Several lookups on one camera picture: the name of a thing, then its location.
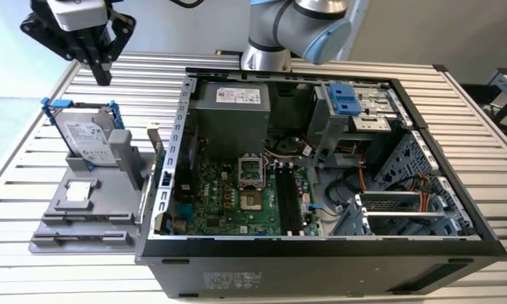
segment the ram slot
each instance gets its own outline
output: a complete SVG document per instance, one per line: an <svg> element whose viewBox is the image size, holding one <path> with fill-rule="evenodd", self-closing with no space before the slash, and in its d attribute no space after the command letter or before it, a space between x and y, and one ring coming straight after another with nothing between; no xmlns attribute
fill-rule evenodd
<svg viewBox="0 0 507 304"><path fill-rule="evenodd" d="M300 235L301 209L297 199L294 173L290 168L278 168L277 175L277 190L278 190L278 208L281 211L281 225L284 235Z"/></svg>

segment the hard drive label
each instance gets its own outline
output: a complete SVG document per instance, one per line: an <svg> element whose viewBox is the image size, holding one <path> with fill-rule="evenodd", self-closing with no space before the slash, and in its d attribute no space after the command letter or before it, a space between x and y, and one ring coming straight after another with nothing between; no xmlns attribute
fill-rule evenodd
<svg viewBox="0 0 507 304"><path fill-rule="evenodd" d="M82 157L95 165L117 165L102 127L93 122L66 122L65 125Z"/></svg>

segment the motherboard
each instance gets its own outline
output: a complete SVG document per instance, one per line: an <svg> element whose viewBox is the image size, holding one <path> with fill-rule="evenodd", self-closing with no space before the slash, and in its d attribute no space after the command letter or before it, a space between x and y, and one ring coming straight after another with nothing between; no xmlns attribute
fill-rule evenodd
<svg viewBox="0 0 507 304"><path fill-rule="evenodd" d="M175 233L318 235L314 209L309 208L313 193L306 169L269 165L255 157L201 163L198 191L191 202L179 203Z"/></svg>

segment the power supply label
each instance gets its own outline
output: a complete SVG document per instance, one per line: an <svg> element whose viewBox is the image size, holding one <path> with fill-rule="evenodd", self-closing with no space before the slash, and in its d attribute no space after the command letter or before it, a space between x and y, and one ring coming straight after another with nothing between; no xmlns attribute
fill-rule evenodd
<svg viewBox="0 0 507 304"><path fill-rule="evenodd" d="M218 89L217 103L262 103L262 91L259 89L238 89L222 87Z"/></svg>

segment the motherboard chip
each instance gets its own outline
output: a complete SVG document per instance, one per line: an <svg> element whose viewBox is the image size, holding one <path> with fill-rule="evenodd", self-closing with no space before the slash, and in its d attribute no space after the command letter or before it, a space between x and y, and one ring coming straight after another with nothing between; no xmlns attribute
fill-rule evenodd
<svg viewBox="0 0 507 304"><path fill-rule="evenodd" d="M221 219L219 218L209 218L207 219L207 227L218 227L221 226Z"/></svg>
<svg viewBox="0 0 507 304"><path fill-rule="evenodd" d="M262 193L258 191L241 191L241 209L263 210Z"/></svg>

